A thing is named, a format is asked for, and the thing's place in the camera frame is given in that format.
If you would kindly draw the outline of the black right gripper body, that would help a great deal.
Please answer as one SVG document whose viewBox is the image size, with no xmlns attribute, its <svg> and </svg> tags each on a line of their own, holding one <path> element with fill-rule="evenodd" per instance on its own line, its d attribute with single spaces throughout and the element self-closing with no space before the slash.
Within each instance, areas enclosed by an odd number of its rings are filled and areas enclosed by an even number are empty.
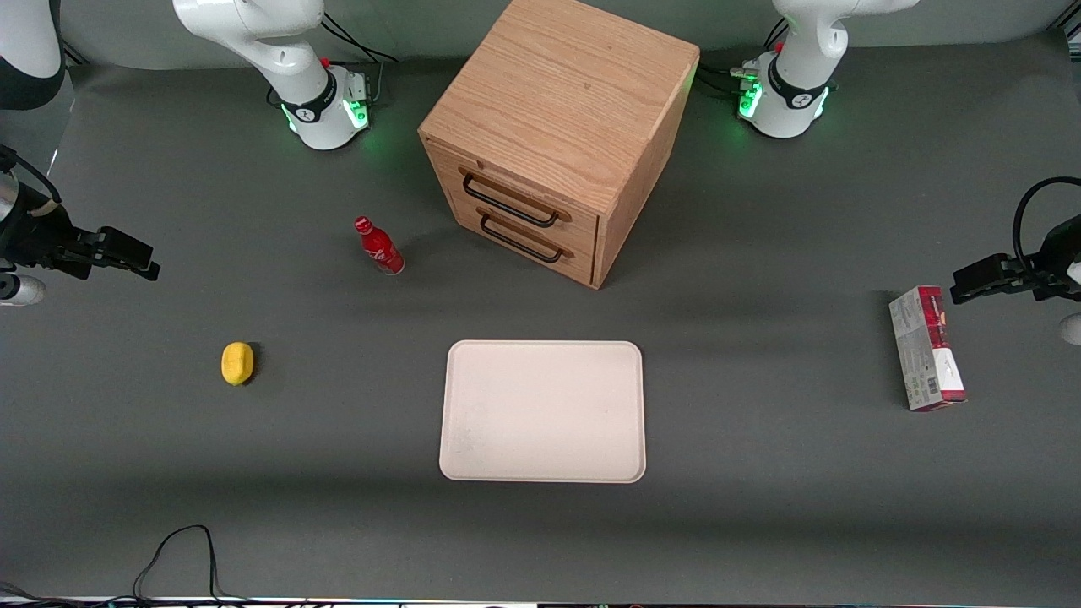
<svg viewBox="0 0 1081 608">
<path fill-rule="evenodd" d="M 42 267 L 86 280 L 92 270 L 91 232 L 81 230 L 65 208 L 46 200 L 37 208 L 13 204 L 3 219 L 3 259 L 21 267 Z"/>
</svg>

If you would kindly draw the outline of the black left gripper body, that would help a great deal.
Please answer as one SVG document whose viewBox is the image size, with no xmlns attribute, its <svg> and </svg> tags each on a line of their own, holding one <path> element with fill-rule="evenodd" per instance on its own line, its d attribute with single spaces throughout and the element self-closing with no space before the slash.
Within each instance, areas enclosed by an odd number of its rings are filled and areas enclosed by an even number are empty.
<svg viewBox="0 0 1081 608">
<path fill-rule="evenodd" d="M 1035 272 L 1062 299 L 1080 299 L 1080 215 L 1065 220 L 1050 230 L 1039 251 L 1032 255 Z"/>
</svg>

